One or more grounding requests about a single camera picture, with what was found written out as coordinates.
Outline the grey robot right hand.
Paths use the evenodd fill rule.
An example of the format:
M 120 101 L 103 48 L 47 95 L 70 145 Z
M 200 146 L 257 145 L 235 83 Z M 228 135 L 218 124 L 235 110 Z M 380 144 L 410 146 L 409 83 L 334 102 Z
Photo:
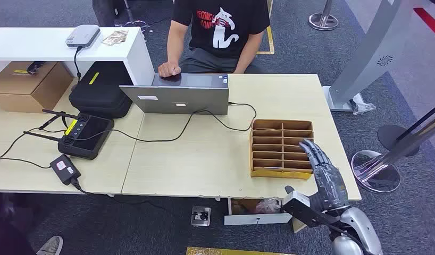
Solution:
M 282 209 L 291 214 L 300 207 L 310 208 L 315 212 L 326 212 L 348 208 L 348 192 L 340 174 L 325 152 L 313 141 L 304 139 L 299 143 L 311 163 L 317 192 L 311 196 L 289 188 L 283 200 Z

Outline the person's right hand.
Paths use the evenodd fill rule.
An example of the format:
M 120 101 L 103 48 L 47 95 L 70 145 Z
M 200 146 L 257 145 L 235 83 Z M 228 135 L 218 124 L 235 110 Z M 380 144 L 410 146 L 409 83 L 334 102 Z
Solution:
M 160 77 L 167 78 L 181 73 L 181 68 L 176 62 L 165 62 L 158 67 Z

